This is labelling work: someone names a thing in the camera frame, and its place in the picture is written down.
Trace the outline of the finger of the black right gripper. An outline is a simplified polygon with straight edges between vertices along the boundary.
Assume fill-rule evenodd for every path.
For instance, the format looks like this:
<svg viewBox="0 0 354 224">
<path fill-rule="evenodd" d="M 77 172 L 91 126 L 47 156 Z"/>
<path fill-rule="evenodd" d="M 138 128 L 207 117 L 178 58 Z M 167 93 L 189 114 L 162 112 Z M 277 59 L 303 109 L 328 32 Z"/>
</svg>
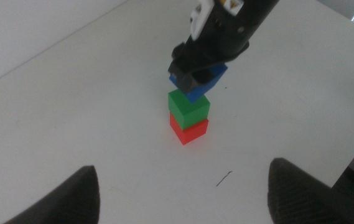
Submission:
<svg viewBox="0 0 354 224">
<path fill-rule="evenodd" d="M 183 93 L 190 93 L 200 86 L 193 76 L 197 71 L 196 65 L 188 60 L 173 60 L 168 69 L 171 77 L 175 79 L 176 87 Z"/>
</svg>

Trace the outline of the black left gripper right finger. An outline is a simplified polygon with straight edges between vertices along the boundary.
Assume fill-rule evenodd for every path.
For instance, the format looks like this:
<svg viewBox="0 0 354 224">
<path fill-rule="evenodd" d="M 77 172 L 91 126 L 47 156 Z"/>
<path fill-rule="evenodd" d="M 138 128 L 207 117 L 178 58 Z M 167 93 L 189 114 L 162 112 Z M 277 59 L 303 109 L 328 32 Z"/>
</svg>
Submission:
<svg viewBox="0 0 354 224">
<path fill-rule="evenodd" d="M 282 157 L 269 166 L 268 209 L 274 223 L 354 223 L 354 197 Z"/>
</svg>

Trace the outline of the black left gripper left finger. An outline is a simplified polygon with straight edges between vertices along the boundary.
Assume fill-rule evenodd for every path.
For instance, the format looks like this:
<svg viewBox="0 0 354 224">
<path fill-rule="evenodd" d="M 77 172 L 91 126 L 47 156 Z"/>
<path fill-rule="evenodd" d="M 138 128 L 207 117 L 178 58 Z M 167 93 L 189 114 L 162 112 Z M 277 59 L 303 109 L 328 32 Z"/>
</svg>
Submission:
<svg viewBox="0 0 354 224">
<path fill-rule="evenodd" d="M 15 224 L 98 223 L 100 189 L 94 166 L 83 166 L 35 204 L 8 220 Z"/>
</svg>

